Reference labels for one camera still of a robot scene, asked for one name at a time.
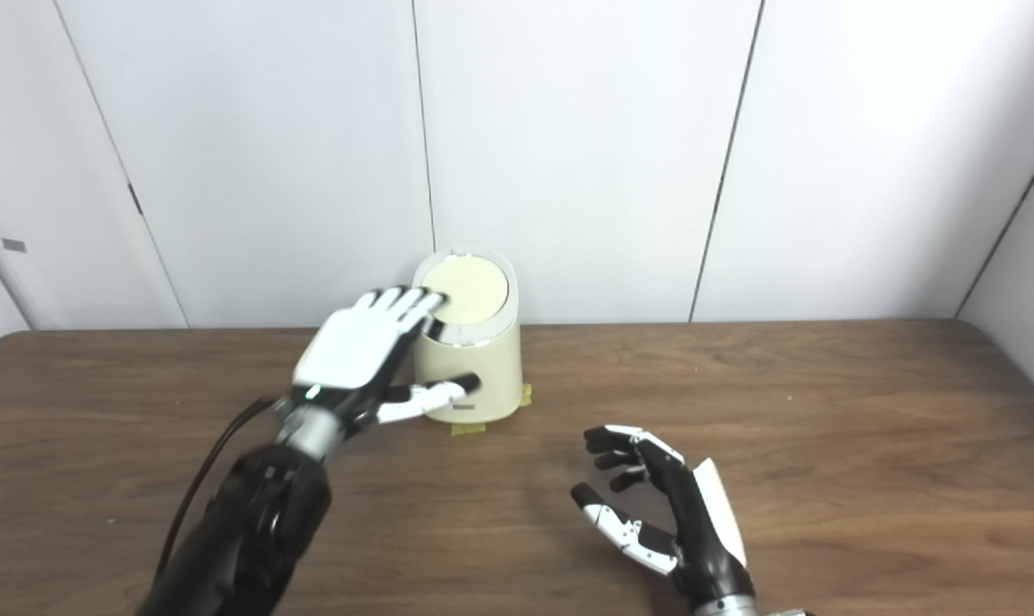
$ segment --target panel seam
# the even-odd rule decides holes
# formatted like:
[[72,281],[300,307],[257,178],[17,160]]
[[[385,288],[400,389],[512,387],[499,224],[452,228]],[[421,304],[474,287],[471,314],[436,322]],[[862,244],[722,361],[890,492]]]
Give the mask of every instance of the panel seam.
[[437,252],[437,218],[433,214],[433,180],[429,168],[429,135],[426,129],[426,91],[422,84],[422,48],[418,43],[418,0],[410,0],[410,19],[414,21],[414,61],[418,68],[418,109],[422,113],[422,149],[426,159],[426,196],[429,203],[429,234],[433,252]]
[[1002,238],[1004,238],[1004,236],[1010,229],[1011,224],[1014,222],[1014,217],[1017,216],[1017,211],[1020,211],[1022,207],[1025,206],[1026,198],[1030,196],[1030,191],[1033,190],[1033,186],[1034,186],[1034,171],[1033,175],[1030,176],[1030,181],[1027,182],[1026,184],[1026,188],[1022,190],[1022,194],[1020,195],[1020,197],[1017,197],[1017,203],[1014,204],[1014,207],[1011,209],[1010,215],[1007,217],[1007,221],[1004,223],[1004,226],[1002,226],[1002,228],[999,230],[999,235],[997,236],[997,239],[995,239],[995,242],[992,245],[992,249],[989,250],[987,256],[985,256],[984,261],[981,263],[981,269],[977,270],[977,276],[973,278],[972,283],[969,285],[969,289],[967,289],[966,291],[966,296],[962,298],[962,304],[959,304],[957,310],[953,312],[954,319],[959,318],[959,316],[962,315],[962,311],[966,309],[966,304],[969,304],[969,298],[973,296],[973,291],[977,288],[977,284],[979,283],[979,281],[981,281],[981,278],[984,276],[984,272],[986,269],[989,269],[989,265],[992,261],[992,258],[995,256],[995,253],[997,253],[997,250],[999,250],[999,245],[1001,245],[1002,243]]
[[723,187],[725,186],[725,173],[729,168],[730,155],[733,152],[733,140],[736,136],[736,125],[740,120],[740,106],[744,102],[744,92],[749,87],[749,73],[752,71],[752,58],[756,53],[756,39],[759,38],[759,25],[764,19],[764,4],[766,0],[759,0],[759,8],[756,10],[756,24],[752,28],[752,42],[749,43],[749,57],[744,62],[744,72],[740,75],[740,90],[736,94],[736,109],[733,111],[733,122],[729,129],[729,140],[725,142],[725,159],[723,159],[723,168],[721,168],[721,176],[719,178],[719,190],[714,193],[714,206],[710,211],[710,222],[707,225],[707,238],[703,245],[703,257],[700,260],[700,273],[695,278],[695,292],[692,294],[692,309],[688,313],[688,322],[695,322],[695,308],[700,301],[700,286],[703,285],[703,273],[705,268],[707,268],[707,254],[710,252],[710,238],[714,234],[714,221],[719,218],[719,207],[721,206],[721,196],[723,196]]
[[121,157],[121,149],[118,149],[117,141],[114,140],[114,131],[110,128],[110,122],[107,122],[107,114],[102,112],[101,102],[98,101],[98,93],[95,92],[94,86],[91,85],[91,75],[87,74],[87,66],[84,66],[83,57],[80,55],[80,48],[75,47],[75,39],[71,38],[71,30],[67,27],[67,20],[64,19],[64,12],[60,10],[60,4],[57,0],[52,0],[52,7],[57,11],[57,19],[60,20],[60,27],[63,28],[64,36],[67,38],[67,45],[71,48],[71,54],[75,56],[75,64],[79,65],[80,72],[83,73],[83,82],[86,83],[87,90],[91,93],[91,100],[95,102],[95,110],[98,112],[98,121],[101,122],[102,129],[107,130],[107,140],[110,140],[111,148],[114,149],[117,164],[121,168],[121,175],[125,178],[126,189],[129,191],[134,206],[136,206],[136,214],[141,216],[141,222],[144,223],[145,233],[148,234],[148,241],[152,243],[152,250],[156,253],[156,259],[160,263],[160,269],[163,271],[163,277],[168,281],[168,287],[171,288],[171,295],[174,297],[174,301],[176,301],[178,315],[181,315],[181,322],[188,329],[190,326],[189,319],[185,316],[185,308],[183,308],[181,299],[178,297],[178,289],[171,278],[171,271],[168,270],[168,265],[163,260],[163,253],[161,253],[160,246],[156,242],[156,235],[152,234],[148,217],[145,216],[144,208],[141,207],[141,199],[136,198],[136,190],[132,186],[132,179],[129,178],[129,168],[126,167],[125,160]]

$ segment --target beige lid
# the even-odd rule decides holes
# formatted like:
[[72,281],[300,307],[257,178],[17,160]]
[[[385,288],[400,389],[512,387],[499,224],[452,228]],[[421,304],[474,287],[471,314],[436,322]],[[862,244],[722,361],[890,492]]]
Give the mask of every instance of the beige lid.
[[427,270],[423,287],[449,296],[435,315],[453,326],[481,324],[496,315],[509,297],[505,272],[478,254],[451,254]]

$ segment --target yellow tape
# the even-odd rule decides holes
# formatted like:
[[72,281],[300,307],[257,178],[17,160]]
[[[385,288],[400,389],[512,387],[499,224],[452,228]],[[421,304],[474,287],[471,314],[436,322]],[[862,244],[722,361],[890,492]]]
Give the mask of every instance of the yellow tape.
[[485,424],[453,424],[452,425],[452,436],[459,436],[461,434],[475,434],[477,432],[486,432]]

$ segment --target black cable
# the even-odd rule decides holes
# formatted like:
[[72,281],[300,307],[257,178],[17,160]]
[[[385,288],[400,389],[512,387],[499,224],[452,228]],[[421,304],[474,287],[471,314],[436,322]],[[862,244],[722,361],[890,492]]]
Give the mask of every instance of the black cable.
[[181,529],[181,522],[185,518],[185,511],[189,509],[189,503],[192,502],[193,496],[196,495],[196,489],[201,487],[201,483],[205,480],[205,475],[209,473],[209,469],[212,468],[212,464],[216,461],[216,456],[220,455],[220,452],[224,449],[224,444],[227,444],[227,440],[232,437],[235,432],[238,432],[246,422],[251,421],[258,415],[262,410],[270,408],[274,405],[274,401],[268,398],[258,398],[254,402],[250,403],[250,406],[243,409],[238,415],[233,419],[227,428],[224,429],[224,433],[220,434],[220,437],[212,444],[212,449],[209,450],[209,455],[206,456],[204,463],[201,463],[201,468],[196,470],[196,475],[193,475],[193,481],[189,485],[189,489],[185,491],[185,495],[181,498],[181,502],[178,504],[178,511],[176,512],[176,517],[171,522],[171,529],[168,530],[168,537],[163,542],[163,553],[160,554],[160,563],[156,565],[156,579],[163,574],[163,571],[168,568],[168,561],[171,560],[171,553],[174,550],[174,543],[178,537],[178,530]]

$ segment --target brown wooden tabletop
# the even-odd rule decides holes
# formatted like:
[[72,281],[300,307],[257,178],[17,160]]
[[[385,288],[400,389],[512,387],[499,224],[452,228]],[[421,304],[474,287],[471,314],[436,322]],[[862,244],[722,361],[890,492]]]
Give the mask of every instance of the brown wooden tabletop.
[[[308,340],[0,340],[0,615],[132,613],[208,445]],[[768,611],[1034,615],[1034,390],[970,326],[528,327],[524,367],[533,405],[485,433],[423,419],[342,445],[278,614],[686,614],[569,498],[607,494],[582,430],[624,424],[719,461]],[[274,435],[253,424],[211,484]],[[670,527],[648,486],[615,502]]]

